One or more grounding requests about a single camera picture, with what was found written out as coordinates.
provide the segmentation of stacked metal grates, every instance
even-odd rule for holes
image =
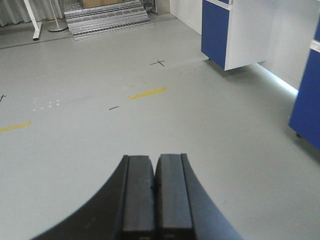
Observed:
[[[64,14],[74,40],[154,25],[140,0],[92,8],[76,3],[64,6]]]

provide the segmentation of white curtain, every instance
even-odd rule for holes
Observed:
[[[63,0],[51,1],[57,18],[63,18]],[[49,0],[29,0],[29,2],[37,21],[55,18]],[[30,21],[24,0],[0,0],[0,26]]]

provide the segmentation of cabinet door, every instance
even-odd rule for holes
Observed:
[[[229,10],[203,0],[201,51],[223,69],[226,65],[229,14]]]
[[[310,51],[290,127],[320,150],[320,52]]]

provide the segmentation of round stand base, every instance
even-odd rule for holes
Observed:
[[[60,32],[63,30],[66,30],[68,28],[68,25],[66,22],[63,21],[58,21],[59,26],[57,26],[57,24],[55,22],[52,23],[52,25],[50,25],[48,27],[48,31],[49,32]]]

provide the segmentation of blue cabinet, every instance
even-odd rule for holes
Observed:
[[[320,42],[320,19],[319,19],[318,28],[317,28],[317,30],[315,32],[314,40],[317,40],[317,41]]]
[[[226,66],[229,14],[229,10],[221,6],[207,0],[202,2],[201,51],[223,69]]]
[[[289,126],[320,150],[320,52],[310,51]]]
[[[229,4],[229,0],[220,0],[220,1],[225,3],[225,4]]]
[[[263,0],[203,0],[202,52],[226,71],[266,60],[273,26],[269,5]]]

